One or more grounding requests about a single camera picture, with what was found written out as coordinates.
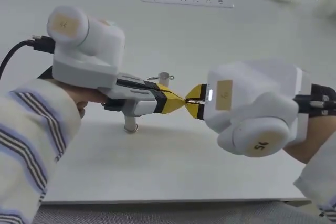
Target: human hand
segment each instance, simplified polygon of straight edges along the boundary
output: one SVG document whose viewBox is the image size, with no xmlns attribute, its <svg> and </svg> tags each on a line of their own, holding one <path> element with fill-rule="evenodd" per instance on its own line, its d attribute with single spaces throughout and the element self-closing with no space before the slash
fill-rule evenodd
<svg viewBox="0 0 336 224">
<path fill-rule="evenodd" d="M 68 93 L 75 102 L 81 118 L 85 115 L 85 107 L 89 102 L 105 103 L 107 100 L 107 97 L 96 89 L 75 87 L 54 79 L 47 79 L 46 81 L 59 86 Z"/>
<path fill-rule="evenodd" d="M 334 132 L 336 132 L 336 116 L 310 118 L 306 140 L 284 150 L 296 160 L 307 164 Z"/>
</svg>

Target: black cable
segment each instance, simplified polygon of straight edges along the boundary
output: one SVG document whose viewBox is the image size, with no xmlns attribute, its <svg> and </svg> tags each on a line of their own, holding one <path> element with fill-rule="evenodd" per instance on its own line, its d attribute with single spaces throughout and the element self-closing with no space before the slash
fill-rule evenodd
<svg viewBox="0 0 336 224">
<path fill-rule="evenodd" d="M 24 46 L 33 46 L 34 41 L 33 40 L 25 40 L 25 41 L 21 41 L 20 43 L 16 44 L 6 55 L 6 57 L 4 58 L 4 60 L 1 62 L 0 65 L 0 79 L 4 73 L 4 70 L 9 62 L 9 60 L 11 59 L 11 57 L 13 56 L 13 54 L 19 50 L 21 47 Z"/>
</svg>

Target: white cylindrical object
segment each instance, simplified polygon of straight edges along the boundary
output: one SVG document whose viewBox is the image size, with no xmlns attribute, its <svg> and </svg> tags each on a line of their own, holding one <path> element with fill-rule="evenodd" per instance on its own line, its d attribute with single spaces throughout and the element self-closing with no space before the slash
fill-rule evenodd
<svg viewBox="0 0 336 224">
<path fill-rule="evenodd" d="M 169 85 L 169 73 L 167 73 L 167 72 L 159 73 L 159 84 L 168 87 L 168 85 Z"/>
<path fill-rule="evenodd" d="M 125 116 L 124 129 L 127 133 L 135 133 L 138 130 L 138 124 L 134 117 Z"/>
</svg>

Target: white plastic housing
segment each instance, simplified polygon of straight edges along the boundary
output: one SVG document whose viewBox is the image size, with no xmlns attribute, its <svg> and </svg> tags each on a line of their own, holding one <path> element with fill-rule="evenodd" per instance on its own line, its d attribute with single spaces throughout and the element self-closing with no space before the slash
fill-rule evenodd
<svg viewBox="0 0 336 224">
<path fill-rule="evenodd" d="M 204 121 L 225 150 L 267 156 L 306 139 L 308 115 L 298 114 L 292 99 L 310 94 L 311 83 L 296 66 L 276 59 L 234 62 L 211 69 L 207 84 Z M 261 152 L 257 140 L 267 134 Z"/>
<path fill-rule="evenodd" d="M 86 88 L 113 88 L 124 53 L 124 32 L 113 23 L 88 17 L 72 6 L 50 14 L 49 36 L 55 41 L 52 75 Z"/>
</svg>

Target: black strap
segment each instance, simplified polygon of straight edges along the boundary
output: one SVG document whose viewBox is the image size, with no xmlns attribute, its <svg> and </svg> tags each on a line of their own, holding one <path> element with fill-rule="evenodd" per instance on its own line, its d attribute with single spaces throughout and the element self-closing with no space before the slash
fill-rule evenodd
<svg viewBox="0 0 336 224">
<path fill-rule="evenodd" d="M 326 87 L 322 85 L 312 84 L 311 85 L 311 100 L 312 101 L 336 101 L 336 92 L 331 87 Z M 336 116 L 336 110 L 320 110 L 311 109 L 309 112 L 310 118 L 316 118 L 318 116 L 333 115 Z"/>
</svg>

